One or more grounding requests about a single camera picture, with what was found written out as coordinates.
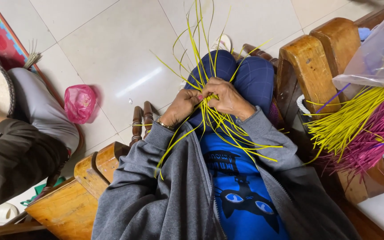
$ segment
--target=zipper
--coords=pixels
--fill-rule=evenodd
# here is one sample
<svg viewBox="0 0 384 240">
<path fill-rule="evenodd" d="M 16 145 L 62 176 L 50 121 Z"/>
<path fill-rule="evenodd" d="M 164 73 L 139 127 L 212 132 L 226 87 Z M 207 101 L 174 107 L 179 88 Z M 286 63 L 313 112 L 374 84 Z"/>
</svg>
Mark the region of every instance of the zipper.
<svg viewBox="0 0 384 240">
<path fill-rule="evenodd" d="M 287 195 L 288 199 L 290 200 L 290 202 L 293 202 L 293 200 L 291 200 L 290 198 L 290 195 L 287 193 L 287 191 L 285 190 L 285 188 L 280 184 L 280 182 L 278 182 L 278 180 L 276 178 L 274 178 L 274 176 L 272 176 L 272 174 L 270 174 L 268 171 L 266 171 L 265 169 L 263 169 L 262 167 L 259 167 L 257 166 L 257 169 L 259 171 L 262 171 L 264 172 L 267 176 L 269 175 L 269 177 L 274 180 L 282 189 L 282 191 L 285 193 L 285 195 Z"/>
<path fill-rule="evenodd" d="M 198 140 L 198 137 L 196 136 L 196 133 L 195 131 L 193 132 L 193 136 L 195 138 L 195 142 L 198 143 L 197 144 L 197 147 L 198 147 L 198 154 L 200 156 L 200 160 L 201 160 L 201 164 L 203 165 L 204 169 L 205 169 L 205 177 L 207 179 L 207 185 L 209 187 L 209 193 L 210 193 L 210 196 L 213 195 L 210 191 L 214 191 L 213 190 L 213 186 L 212 186 L 212 182 L 211 182 L 211 178 L 210 178 L 210 172 L 208 171 L 208 168 L 207 168 L 207 165 L 205 164 L 205 161 L 204 161 L 204 156 L 202 155 L 202 151 L 201 151 L 201 146 L 199 145 L 199 140 Z M 213 195 L 213 202 L 214 202 L 214 208 L 216 208 L 216 219 L 220 225 L 220 229 L 221 229 L 221 232 L 223 233 L 223 237 L 225 240 L 227 240 L 227 236 L 226 234 L 224 233 L 224 230 L 223 230 L 223 227 L 221 227 L 221 223 L 220 223 L 220 216 L 219 216 L 219 211 L 218 211 L 218 207 L 217 207 L 217 203 L 216 203 L 216 197 Z"/>
</svg>

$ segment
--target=brown jacket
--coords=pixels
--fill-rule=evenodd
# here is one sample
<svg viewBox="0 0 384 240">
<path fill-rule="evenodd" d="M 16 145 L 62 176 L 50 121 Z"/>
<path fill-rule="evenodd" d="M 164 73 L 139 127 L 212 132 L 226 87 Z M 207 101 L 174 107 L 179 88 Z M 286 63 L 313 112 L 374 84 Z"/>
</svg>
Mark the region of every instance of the brown jacket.
<svg viewBox="0 0 384 240">
<path fill-rule="evenodd" d="M 6 119 L 0 132 L 0 204 L 48 177 L 67 159 L 64 144 L 29 123 Z"/>
</svg>

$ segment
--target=tiled floor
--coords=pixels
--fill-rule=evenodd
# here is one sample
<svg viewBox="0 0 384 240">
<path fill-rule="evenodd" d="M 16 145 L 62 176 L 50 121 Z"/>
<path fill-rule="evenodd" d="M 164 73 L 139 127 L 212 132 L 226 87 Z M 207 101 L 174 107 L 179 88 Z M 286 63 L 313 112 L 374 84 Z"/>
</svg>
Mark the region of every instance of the tiled floor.
<svg viewBox="0 0 384 240">
<path fill-rule="evenodd" d="M 29 41 L 38 40 L 43 56 L 38 66 L 59 95 L 75 84 L 93 85 L 99 91 L 96 118 L 81 126 L 84 148 L 64 175 L 72 176 L 73 166 L 85 154 L 113 141 L 128 144 L 136 105 L 148 100 L 163 113 L 174 99 L 181 79 L 149 50 L 170 67 L 179 69 L 172 45 L 187 28 L 184 9 L 192 2 L 0 0 L 1 13 L 25 48 L 28 49 Z M 212 42 L 221 33 L 231 7 L 224 32 L 231 37 L 233 47 L 239 51 L 244 43 L 258 46 L 272 39 L 262 49 L 277 57 L 281 46 L 327 20 L 356 20 L 383 4 L 384 0 L 373 0 L 371 4 L 350 0 L 214 0 L 208 37 Z M 201 5 L 208 29 L 212 1 L 201 0 Z M 196 16 L 192 15 L 190 23 L 194 25 Z M 186 58 L 184 63 L 192 68 L 195 59 L 191 58 L 190 39 L 184 35 L 180 43 L 174 53 L 181 56 L 188 49 L 190 60 Z M 20 198 L 28 199 L 30 195 L 28 192 Z"/>
</svg>

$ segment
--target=cat eye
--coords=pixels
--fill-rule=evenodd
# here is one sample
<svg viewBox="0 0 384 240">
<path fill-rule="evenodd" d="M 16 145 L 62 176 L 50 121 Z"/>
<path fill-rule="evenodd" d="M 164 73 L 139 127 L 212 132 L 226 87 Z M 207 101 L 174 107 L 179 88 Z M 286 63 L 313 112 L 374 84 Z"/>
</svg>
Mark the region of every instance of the cat eye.
<svg viewBox="0 0 384 240">
<path fill-rule="evenodd" d="M 274 214 L 274 210 L 272 210 L 272 208 L 268 204 L 266 204 L 264 202 L 261 202 L 261 201 L 256 201 L 256 205 L 264 213 L 266 213 L 266 214 Z"/>
<path fill-rule="evenodd" d="M 233 202 L 233 203 L 240 203 L 240 202 L 243 202 L 244 199 L 242 197 L 240 197 L 238 194 L 227 194 L 225 196 L 225 198 L 229 201 L 229 202 Z"/>
</svg>

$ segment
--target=pink plastic bag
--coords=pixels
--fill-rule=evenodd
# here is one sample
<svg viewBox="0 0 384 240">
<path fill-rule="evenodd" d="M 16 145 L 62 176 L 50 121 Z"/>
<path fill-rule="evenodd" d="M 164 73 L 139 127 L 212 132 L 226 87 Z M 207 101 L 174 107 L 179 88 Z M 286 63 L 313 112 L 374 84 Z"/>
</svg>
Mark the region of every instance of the pink plastic bag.
<svg viewBox="0 0 384 240">
<path fill-rule="evenodd" d="M 85 84 L 70 86 L 64 92 L 64 111 L 69 121 L 84 124 L 96 105 L 96 95 Z"/>
</svg>

